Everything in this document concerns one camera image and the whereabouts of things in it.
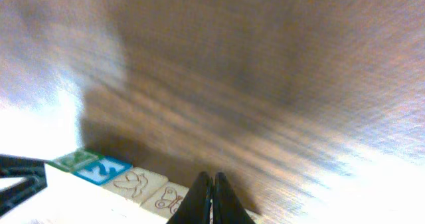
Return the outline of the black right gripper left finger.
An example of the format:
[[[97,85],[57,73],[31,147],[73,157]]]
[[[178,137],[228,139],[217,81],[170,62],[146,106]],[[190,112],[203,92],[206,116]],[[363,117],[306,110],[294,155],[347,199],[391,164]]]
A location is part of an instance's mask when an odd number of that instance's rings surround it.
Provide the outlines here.
[[[212,190],[212,177],[202,171],[167,224],[209,224]]]

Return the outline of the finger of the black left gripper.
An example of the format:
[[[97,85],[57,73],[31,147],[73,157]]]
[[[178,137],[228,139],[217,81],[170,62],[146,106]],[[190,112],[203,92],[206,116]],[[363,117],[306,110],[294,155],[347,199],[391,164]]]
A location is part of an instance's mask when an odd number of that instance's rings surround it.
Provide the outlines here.
[[[1,155],[1,179],[21,178],[1,190],[1,216],[47,187],[44,160]]]

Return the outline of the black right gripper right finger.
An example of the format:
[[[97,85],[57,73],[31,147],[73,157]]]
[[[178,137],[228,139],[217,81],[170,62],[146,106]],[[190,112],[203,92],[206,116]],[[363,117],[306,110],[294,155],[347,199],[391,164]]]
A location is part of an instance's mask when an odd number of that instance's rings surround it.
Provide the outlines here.
[[[243,208],[223,172],[215,175],[212,193],[212,222],[214,224],[255,224]]]

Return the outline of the wooden block red 9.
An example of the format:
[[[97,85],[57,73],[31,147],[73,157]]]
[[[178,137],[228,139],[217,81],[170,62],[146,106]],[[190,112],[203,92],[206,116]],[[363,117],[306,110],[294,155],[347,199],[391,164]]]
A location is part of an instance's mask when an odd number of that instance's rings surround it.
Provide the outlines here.
[[[189,188],[173,182],[160,187],[141,207],[166,219],[171,218],[184,200]]]

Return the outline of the wooden block green 2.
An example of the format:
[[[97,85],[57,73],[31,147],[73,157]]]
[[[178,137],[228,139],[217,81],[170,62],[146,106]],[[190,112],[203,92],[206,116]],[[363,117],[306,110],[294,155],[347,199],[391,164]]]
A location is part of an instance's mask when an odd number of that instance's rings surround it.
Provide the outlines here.
[[[103,157],[104,156],[102,154],[97,152],[80,148],[72,153],[66,154],[52,161],[48,161],[47,164],[59,170],[72,173],[82,169],[92,162],[102,159]]]

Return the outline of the wooden block red I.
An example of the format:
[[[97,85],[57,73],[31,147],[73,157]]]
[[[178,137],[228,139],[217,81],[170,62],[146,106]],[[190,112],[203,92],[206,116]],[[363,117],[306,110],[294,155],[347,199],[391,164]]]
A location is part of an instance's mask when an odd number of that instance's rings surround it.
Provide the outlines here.
[[[130,203],[141,205],[168,181],[168,178],[164,175],[147,169],[132,167],[102,185],[102,187],[123,197]]]

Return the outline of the wooden block elephant 5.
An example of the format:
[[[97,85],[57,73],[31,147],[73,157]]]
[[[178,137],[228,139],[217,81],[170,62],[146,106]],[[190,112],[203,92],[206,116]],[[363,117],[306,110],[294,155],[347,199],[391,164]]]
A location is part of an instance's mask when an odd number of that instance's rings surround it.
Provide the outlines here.
[[[104,157],[94,161],[72,174],[95,185],[104,185],[114,178],[125,173],[132,167],[131,164],[115,158]]]

